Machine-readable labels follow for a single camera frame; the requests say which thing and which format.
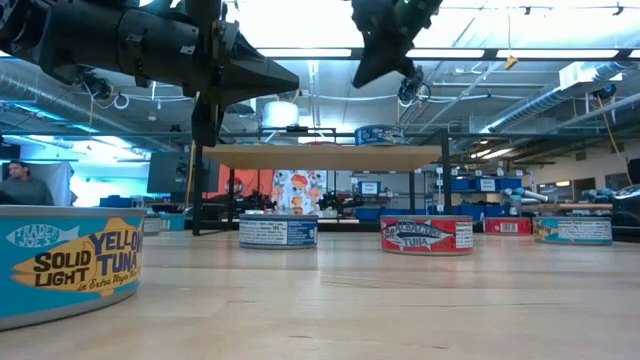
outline man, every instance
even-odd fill
[[[53,197],[47,184],[31,176],[26,163],[12,160],[9,162],[10,178],[0,183],[0,193],[20,203],[21,205],[49,205],[53,206]]]

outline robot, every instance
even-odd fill
[[[352,0],[365,43],[360,88],[391,72],[415,77],[406,57],[442,0]],[[227,106],[298,89],[296,75],[264,58],[225,21],[222,0],[0,0],[0,50],[71,85],[92,68],[180,86],[197,97],[196,142],[215,146]]]

